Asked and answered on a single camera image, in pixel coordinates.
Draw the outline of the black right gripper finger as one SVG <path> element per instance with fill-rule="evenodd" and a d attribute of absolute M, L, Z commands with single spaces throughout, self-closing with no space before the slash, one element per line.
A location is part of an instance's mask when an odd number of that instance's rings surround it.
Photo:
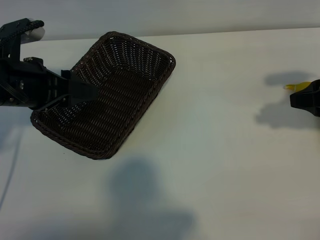
<path fill-rule="evenodd" d="M 303 96 L 313 97 L 320 94 L 320 80 L 312 81 L 306 88 L 301 91 Z"/>
<path fill-rule="evenodd" d="M 296 92 L 289 96 L 293 108 L 305 110 L 313 115 L 320 114 L 320 92 Z"/>

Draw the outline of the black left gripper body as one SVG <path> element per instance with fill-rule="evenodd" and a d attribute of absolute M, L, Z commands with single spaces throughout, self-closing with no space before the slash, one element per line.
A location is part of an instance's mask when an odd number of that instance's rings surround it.
<path fill-rule="evenodd" d="M 68 98 L 69 80 L 47 70 L 41 59 L 0 60 L 0 105 L 50 109 Z"/>

